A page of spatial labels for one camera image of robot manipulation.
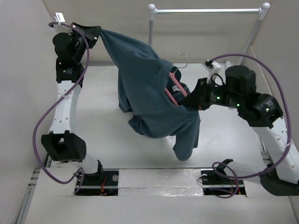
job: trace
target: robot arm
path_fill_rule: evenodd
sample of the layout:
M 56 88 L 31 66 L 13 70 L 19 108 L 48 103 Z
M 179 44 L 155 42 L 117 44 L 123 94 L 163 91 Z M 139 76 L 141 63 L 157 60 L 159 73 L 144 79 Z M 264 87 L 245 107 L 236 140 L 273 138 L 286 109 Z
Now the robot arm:
M 286 122 L 277 100 L 271 95 L 256 92 L 256 75 L 245 66 L 226 69 L 226 83 L 222 80 L 222 85 L 215 83 L 215 79 L 220 77 L 218 72 L 221 66 L 211 61 L 206 62 L 205 66 L 210 75 L 198 80 L 194 91 L 182 104 L 198 110 L 206 110 L 211 105 L 237 109 L 238 115 L 246 120 L 261 138 L 272 163 L 275 164 L 282 157 L 287 143 Z M 273 195 L 299 195 L 297 164 L 299 153 L 295 145 L 291 144 L 289 154 L 280 165 L 272 172 L 260 175 L 261 185 Z M 241 164 L 239 167 L 235 164 L 233 170 L 237 176 L 261 171 L 242 167 Z
M 80 30 L 89 46 L 77 32 L 58 33 L 53 38 L 56 60 L 57 99 L 78 81 L 84 68 L 80 63 L 86 47 L 93 48 L 101 31 L 101 27 L 83 27 L 76 23 L 71 24 Z M 76 135 L 75 116 L 77 100 L 83 87 L 83 79 L 55 108 L 55 114 L 48 134 L 42 135 L 41 142 L 49 156 L 54 161 L 71 163 L 83 168 L 85 175 L 102 178 L 103 167 L 98 160 L 92 159 L 86 152 L 86 143 Z

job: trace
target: clothing rack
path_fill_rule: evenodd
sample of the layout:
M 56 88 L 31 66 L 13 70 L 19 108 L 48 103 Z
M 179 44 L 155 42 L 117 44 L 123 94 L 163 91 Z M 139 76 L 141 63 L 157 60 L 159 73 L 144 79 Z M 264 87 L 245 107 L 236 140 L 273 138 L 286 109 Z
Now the clothing rack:
M 149 45 L 153 44 L 154 34 L 154 18 L 156 14 L 257 14 L 257 20 L 252 28 L 252 31 L 246 41 L 242 54 L 246 54 L 248 48 L 252 44 L 262 21 L 264 20 L 268 9 L 270 8 L 269 3 L 264 3 L 261 8 L 247 8 L 247 9 L 157 9 L 154 4 L 149 4 Z M 243 62 L 243 57 L 240 57 L 238 65 Z

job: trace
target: pink hanger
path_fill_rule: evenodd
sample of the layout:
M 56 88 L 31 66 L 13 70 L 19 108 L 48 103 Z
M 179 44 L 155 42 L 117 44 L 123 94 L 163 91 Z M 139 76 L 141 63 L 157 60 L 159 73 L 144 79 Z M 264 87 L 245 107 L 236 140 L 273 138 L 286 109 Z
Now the pink hanger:
M 187 92 L 184 90 L 184 88 L 181 86 L 181 84 L 178 82 L 178 80 L 175 78 L 174 73 L 169 73 L 170 78 L 172 79 L 172 81 L 175 83 L 175 85 L 177 85 L 178 89 L 182 92 L 182 94 L 186 97 L 188 94 Z M 164 89 L 166 95 L 169 97 L 169 99 L 173 102 L 174 105 L 178 106 L 177 101 L 175 100 L 175 98 L 172 96 L 172 94 L 168 91 L 167 88 Z

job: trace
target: metal hook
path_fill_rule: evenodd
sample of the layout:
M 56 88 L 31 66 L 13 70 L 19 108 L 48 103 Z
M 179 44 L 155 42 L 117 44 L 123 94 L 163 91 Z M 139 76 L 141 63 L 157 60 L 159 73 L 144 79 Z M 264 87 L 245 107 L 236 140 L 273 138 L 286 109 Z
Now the metal hook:
M 188 56 L 185 54 L 179 53 L 178 55 L 183 55 L 187 58 L 187 61 L 189 60 Z M 188 65 L 188 63 L 186 63 L 186 65 L 184 67 L 177 67 L 177 69 L 174 71 L 174 73 L 176 73 L 178 69 L 184 69 L 185 67 L 187 67 L 187 65 Z

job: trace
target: beige wall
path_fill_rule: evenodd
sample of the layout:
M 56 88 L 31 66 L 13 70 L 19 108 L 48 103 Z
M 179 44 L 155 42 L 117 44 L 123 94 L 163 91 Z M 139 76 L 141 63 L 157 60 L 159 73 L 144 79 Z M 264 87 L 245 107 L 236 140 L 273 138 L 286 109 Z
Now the beige wall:
M 148 41 L 148 4 L 158 9 L 259 8 L 266 0 L 43 0 L 50 15 L 62 12 L 68 23 L 100 25 L 141 41 Z M 242 52 L 257 19 L 255 14 L 157 15 L 153 47 L 172 62 L 202 62 L 220 54 Z M 98 42 L 92 61 L 110 61 Z
M 16 221 L 37 167 L 32 132 L 57 94 L 50 20 L 41 0 L 0 0 L 0 224 Z
M 298 11 L 298 0 L 272 0 L 271 9 L 253 44 L 256 57 L 270 66 L 282 85 L 292 121 L 292 137 L 297 148 L 299 148 Z M 264 74 L 273 95 L 280 100 L 279 91 L 272 78 L 267 72 Z M 263 78 L 259 77 L 259 79 L 260 88 L 266 91 L 265 83 L 262 82 Z M 292 197 L 291 203 L 299 218 L 299 198 Z

